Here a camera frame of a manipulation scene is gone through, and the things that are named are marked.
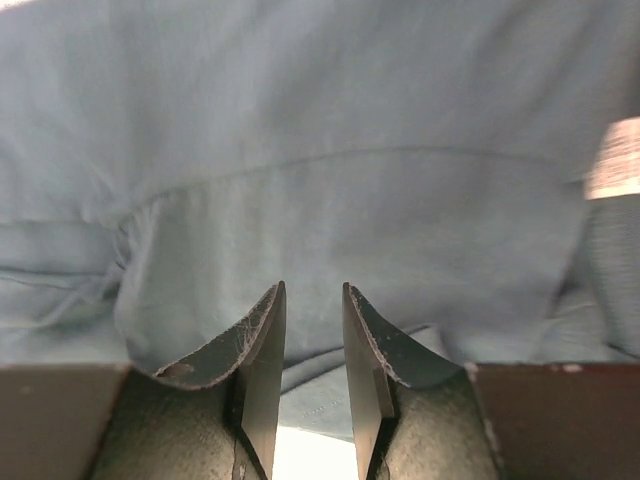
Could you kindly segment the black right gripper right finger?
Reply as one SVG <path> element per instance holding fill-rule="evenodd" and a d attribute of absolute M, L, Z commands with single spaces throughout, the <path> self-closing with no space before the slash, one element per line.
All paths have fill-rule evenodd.
<path fill-rule="evenodd" d="M 638 477 L 637 365 L 459 366 L 355 286 L 344 286 L 342 303 L 360 478 Z"/>

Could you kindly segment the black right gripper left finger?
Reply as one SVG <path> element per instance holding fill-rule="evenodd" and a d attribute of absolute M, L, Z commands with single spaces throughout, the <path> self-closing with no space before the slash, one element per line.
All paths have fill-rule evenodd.
<path fill-rule="evenodd" d="M 5 479 L 268 479 L 286 290 L 154 374 L 130 364 L 1 370 Z"/>

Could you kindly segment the grey-blue t-shirt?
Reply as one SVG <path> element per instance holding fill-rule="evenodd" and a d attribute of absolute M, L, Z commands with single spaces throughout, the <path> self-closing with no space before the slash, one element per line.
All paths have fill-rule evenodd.
<path fill-rule="evenodd" d="M 341 287 L 446 358 L 639 357 L 635 1 L 1 11 L 1 360 L 149 371 L 288 290 L 282 422 L 351 434 Z"/>

